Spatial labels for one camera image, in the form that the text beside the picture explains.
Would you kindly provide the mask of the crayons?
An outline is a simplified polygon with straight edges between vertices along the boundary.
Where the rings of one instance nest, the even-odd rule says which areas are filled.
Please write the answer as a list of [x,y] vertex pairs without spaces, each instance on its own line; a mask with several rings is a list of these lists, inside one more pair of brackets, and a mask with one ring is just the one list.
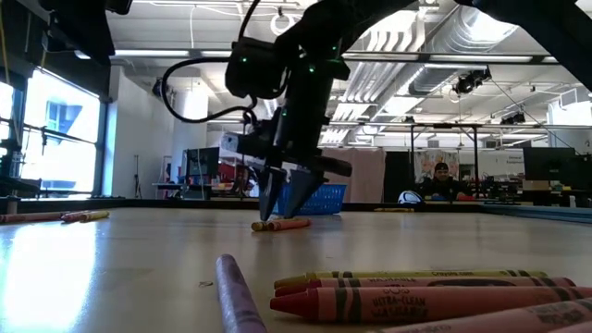
[[60,220],[62,215],[62,212],[0,215],[0,224],[54,221]]

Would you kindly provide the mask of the grey ribbed air duct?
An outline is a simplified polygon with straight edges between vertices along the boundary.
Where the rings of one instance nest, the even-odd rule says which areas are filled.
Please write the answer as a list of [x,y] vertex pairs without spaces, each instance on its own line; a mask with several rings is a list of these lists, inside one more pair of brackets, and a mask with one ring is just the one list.
[[[469,6],[460,6],[425,44],[428,53],[488,53],[517,30],[516,25],[493,19]],[[428,95],[441,87],[457,68],[420,64],[408,90],[412,95]]]

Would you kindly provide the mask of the long ceiling light strip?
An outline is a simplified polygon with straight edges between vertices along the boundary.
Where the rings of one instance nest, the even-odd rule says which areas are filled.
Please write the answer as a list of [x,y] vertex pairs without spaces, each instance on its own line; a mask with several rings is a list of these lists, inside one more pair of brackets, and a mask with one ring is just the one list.
[[[195,57],[229,57],[230,50],[222,49],[121,49],[111,60],[132,58],[190,59]],[[500,54],[434,54],[423,52],[370,52],[350,51],[342,55],[351,62],[395,62],[430,64],[491,64],[518,66],[555,66],[560,62],[552,55],[500,55]]]

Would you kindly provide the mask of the thin black tripod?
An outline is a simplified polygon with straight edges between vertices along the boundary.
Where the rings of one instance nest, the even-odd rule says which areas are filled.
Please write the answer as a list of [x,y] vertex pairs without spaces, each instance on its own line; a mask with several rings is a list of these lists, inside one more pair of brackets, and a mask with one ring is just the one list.
[[142,198],[142,187],[140,182],[140,175],[139,175],[139,156],[136,154],[134,155],[134,198],[141,199]]

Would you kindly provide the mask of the floral poster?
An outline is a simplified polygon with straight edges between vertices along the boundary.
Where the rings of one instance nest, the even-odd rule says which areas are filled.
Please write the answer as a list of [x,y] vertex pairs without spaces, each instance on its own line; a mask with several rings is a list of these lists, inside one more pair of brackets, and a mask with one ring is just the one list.
[[459,176],[460,157],[458,153],[441,150],[420,151],[413,154],[413,170],[415,181],[421,183],[424,178],[432,179],[438,163],[445,163],[449,174],[457,179]]

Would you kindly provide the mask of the black spotlight cluster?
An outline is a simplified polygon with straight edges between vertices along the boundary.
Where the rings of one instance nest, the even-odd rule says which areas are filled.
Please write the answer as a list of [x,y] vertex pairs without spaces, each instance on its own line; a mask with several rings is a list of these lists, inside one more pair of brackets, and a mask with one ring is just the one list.
[[491,78],[492,76],[489,67],[472,70],[467,74],[460,76],[458,81],[452,86],[452,90],[457,95],[468,94]]

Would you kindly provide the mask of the black equipment stand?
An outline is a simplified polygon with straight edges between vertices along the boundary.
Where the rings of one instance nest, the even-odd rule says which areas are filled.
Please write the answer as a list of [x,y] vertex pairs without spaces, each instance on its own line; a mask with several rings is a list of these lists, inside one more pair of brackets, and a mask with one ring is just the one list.
[[0,202],[6,204],[6,213],[14,215],[18,212],[19,198],[16,196],[17,180],[14,175],[17,173],[14,160],[15,153],[19,153],[21,143],[19,130],[14,119],[9,119],[8,138],[0,140],[0,149],[5,149],[6,153],[0,156]]

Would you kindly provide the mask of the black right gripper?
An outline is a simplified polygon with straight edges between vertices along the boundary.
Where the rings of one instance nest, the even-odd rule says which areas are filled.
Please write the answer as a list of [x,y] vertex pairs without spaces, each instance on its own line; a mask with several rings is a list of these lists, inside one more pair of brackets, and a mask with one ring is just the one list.
[[330,122],[327,102],[333,80],[346,80],[350,70],[341,59],[302,61],[291,70],[285,103],[270,120],[262,121],[247,134],[227,132],[221,147],[253,158],[260,170],[259,210],[262,221],[271,217],[287,172],[285,162],[309,170],[290,172],[290,190],[284,217],[295,217],[326,181],[323,172],[348,177],[352,165],[322,156],[317,147],[321,129]]

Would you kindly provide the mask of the blue mat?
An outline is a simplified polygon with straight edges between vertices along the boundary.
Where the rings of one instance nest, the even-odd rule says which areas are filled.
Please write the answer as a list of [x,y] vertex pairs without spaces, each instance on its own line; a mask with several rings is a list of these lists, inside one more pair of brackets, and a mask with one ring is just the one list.
[[482,213],[592,225],[592,208],[485,204]]

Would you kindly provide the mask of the person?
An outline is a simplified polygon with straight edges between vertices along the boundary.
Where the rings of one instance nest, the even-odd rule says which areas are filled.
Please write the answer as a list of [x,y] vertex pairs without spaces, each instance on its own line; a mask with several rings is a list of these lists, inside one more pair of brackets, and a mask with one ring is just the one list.
[[433,178],[423,183],[422,194],[454,201],[465,195],[465,187],[450,175],[449,166],[440,162],[435,165]]

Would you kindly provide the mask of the orange-red crayon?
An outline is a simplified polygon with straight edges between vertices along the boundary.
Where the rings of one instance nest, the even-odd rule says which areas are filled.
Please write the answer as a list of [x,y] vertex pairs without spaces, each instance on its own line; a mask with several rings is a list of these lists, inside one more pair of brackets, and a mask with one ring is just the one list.
[[567,277],[364,277],[310,279],[275,288],[275,296],[287,296],[314,288],[378,287],[575,287]]

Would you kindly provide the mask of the purple crayon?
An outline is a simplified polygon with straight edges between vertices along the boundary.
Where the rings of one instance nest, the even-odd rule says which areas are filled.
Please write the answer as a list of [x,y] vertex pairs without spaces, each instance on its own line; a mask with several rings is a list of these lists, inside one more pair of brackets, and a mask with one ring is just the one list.
[[225,333],[268,333],[235,258],[216,260],[216,285]]

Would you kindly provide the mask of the black background table frame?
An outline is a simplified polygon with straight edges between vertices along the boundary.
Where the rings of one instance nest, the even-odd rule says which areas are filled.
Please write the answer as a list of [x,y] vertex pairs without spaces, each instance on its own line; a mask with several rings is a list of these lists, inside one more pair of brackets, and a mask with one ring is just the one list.
[[475,198],[480,197],[480,179],[479,179],[479,165],[478,165],[478,129],[481,128],[480,124],[476,123],[408,123],[411,133],[411,163],[414,163],[414,129],[423,128],[424,130],[451,130],[460,129],[468,138],[473,140],[474,143],[474,166],[475,166]]

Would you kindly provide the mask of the beige curtain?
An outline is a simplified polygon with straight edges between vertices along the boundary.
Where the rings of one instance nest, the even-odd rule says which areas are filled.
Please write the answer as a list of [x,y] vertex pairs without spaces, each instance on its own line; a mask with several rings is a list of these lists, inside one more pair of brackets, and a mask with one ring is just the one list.
[[346,204],[377,204],[382,202],[386,168],[386,152],[382,149],[324,148],[323,156],[351,164],[349,177],[326,173],[330,184],[346,186]]

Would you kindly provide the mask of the blue plastic basket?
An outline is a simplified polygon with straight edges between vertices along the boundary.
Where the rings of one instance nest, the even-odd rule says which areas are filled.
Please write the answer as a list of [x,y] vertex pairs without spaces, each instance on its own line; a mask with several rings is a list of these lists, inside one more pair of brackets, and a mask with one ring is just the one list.
[[[298,216],[327,216],[341,211],[347,186],[345,184],[325,183],[306,201],[297,212]],[[286,183],[274,206],[273,214],[283,216],[288,206],[290,184]]]

